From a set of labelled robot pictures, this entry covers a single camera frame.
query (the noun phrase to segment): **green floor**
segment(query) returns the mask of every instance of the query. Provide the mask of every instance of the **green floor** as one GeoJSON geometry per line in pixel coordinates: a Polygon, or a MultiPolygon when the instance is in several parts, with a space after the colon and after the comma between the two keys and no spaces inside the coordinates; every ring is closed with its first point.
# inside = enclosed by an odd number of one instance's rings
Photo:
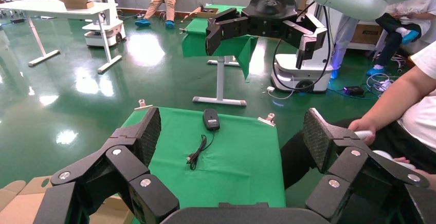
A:
{"type": "MultiPolygon", "coordinates": [[[[27,23],[4,25],[10,41],[0,51],[0,187],[57,170],[96,151],[144,98],[148,104],[204,110],[247,117],[275,113],[278,137],[283,145],[302,128],[304,113],[317,108],[330,122],[363,115],[374,100],[356,100],[334,92],[295,94],[275,100],[263,93],[270,83],[271,55],[277,41],[260,39],[244,81],[239,68],[226,67],[225,98],[245,99],[246,108],[192,103],[192,97],[215,96],[216,66],[207,58],[184,59],[184,34],[177,24],[166,29],[157,19],[151,28],[138,30],[127,20],[127,40],[111,49],[122,60],[104,75],[97,68],[106,59],[104,50],[88,48],[81,21],[34,20],[47,52],[61,54],[29,68],[40,56],[27,23]]],[[[280,52],[295,52],[283,44],[280,52]]],[[[359,85],[366,80],[371,62],[361,51],[345,59],[340,78],[332,87],[359,85]]],[[[287,191],[288,205],[302,206],[319,176],[312,172],[304,182],[287,191]]]]}

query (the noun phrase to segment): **metal clip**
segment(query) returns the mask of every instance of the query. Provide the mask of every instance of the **metal clip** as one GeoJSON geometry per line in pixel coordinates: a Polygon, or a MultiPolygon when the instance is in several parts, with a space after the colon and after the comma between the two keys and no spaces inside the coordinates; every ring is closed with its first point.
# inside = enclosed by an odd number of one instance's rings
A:
{"type": "Polygon", "coordinates": [[[149,108],[149,107],[153,106],[153,105],[146,105],[146,101],[144,99],[140,99],[138,101],[138,103],[139,103],[139,107],[135,108],[135,111],[146,109],[146,108],[149,108]]]}
{"type": "Polygon", "coordinates": [[[276,126],[276,124],[274,124],[274,121],[273,121],[275,116],[276,116],[275,114],[270,113],[270,114],[268,114],[268,117],[266,119],[258,117],[258,120],[265,123],[265,124],[268,124],[270,126],[276,126]]]}

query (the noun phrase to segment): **black pants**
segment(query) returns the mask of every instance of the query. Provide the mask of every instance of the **black pants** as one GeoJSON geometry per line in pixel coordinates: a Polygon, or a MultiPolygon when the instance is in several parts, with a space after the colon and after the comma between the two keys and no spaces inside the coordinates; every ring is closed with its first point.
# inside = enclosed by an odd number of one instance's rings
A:
{"type": "MultiPolygon", "coordinates": [[[[333,125],[348,128],[356,119],[341,120],[333,125]]],[[[436,153],[412,137],[396,121],[376,133],[372,150],[389,153],[393,158],[406,157],[417,169],[436,174],[436,153]]],[[[302,131],[295,134],[280,150],[285,189],[299,181],[316,164],[303,141],[302,131]]]]}
{"type": "Polygon", "coordinates": [[[421,37],[421,27],[417,24],[408,24],[403,25],[400,21],[394,19],[390,14],[385,13],[383,16],[379,17],[375,20],[380,26],[383,27],[385,31],[387,31],[388,38],[386,40],[386,45],[381,51],[380,56],[378,57],[377,61],[375,62],[378,65],[385,66],[388,61],[395,55],[397,50],[399,49],[401,42],[403,40],[403,37],[400,33],[395,32],[396,29],[403,27],[407,30],[414,30],[419,33],[419,35],[416,37],[415,40],[419,39],[421,37]]]}

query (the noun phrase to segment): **green tablecloth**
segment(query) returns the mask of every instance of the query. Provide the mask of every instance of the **green tablecloth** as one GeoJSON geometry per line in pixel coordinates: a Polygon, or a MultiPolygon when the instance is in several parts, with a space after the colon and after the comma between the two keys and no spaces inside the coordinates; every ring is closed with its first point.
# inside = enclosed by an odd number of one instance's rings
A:
{"type": "MultiPolygon", "coordinates": [[[[218,8],[219,12],[222,12],[229,8],[237,8],[238,11],[241,11],[244,7],[208,5],[207,8],[218,8]]],[[[207,56],[205,48],[206,27],[206,18],[194,18],[186,27],[187,35],[181,44],[184,57],[207,56]]],[[[251,56],[256,48],[256,43],[257,38],[251,35],[224,40],[213,56],[235,56],[244,73],[244,77],[247,78],[251,56]]]]}
{"type": "MultiPolygon", "coordinates": [[[[192,171],[186,164],[205,134],[203,112],[159,108],[162,131],[150,171],[179,199],[180,207],[217,207],[220,202],[285,207],[277,129],[254,118],[219,115],[221,128],[192,171]]],[[[137,124],[135,111],[123,127],[137,124]]]]}

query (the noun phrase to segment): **human hand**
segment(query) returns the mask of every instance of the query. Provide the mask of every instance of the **human hand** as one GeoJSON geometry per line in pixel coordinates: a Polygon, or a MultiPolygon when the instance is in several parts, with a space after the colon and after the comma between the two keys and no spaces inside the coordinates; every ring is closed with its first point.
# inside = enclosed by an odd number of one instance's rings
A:
{"type": "Polygon", "coordinates": [[[406,17],[410,20],[416,20],[416,19],[418,19],[417,15],[418,15],[417,13],[412,12],[412,13],[407,14],[406,17]]]}
{"type": "Polygon", "coordinates": [[[410,164],[410,160],[407,160],[406,157],[394,158],[394,161],[410,164]]]}
{"type": "Polygon", "coordinates": [[[403,17],[404,15],[402,15],[402,14],[398,14],[398,13],[394,13],[394,14],[391,14],[391,16],[392,16],[395,20],[399,20],[399,19],[401,19],[401,17],[403,17]]]}
{"type": "Polygon", "coordinates": [[[426,177],[428,182],[430,182],[429,189],[436,191],[436,174],[429,174],[428,172],[419,169],[415,169],[414,171],[426,177]]]}
{"type": "Polygon", "coordinates": [[[364,139],[364,143],[367,146],[370,146],[374,140],[375,140],[375,132],[377,131],[374,125],[374,122],[368,119],[358,119],[353,122],[351,122],[350,126],[348,126],[348,129],[357,132],[359,130],[370,130],[372,132],[372,135],[367,136],[364,139]]]}

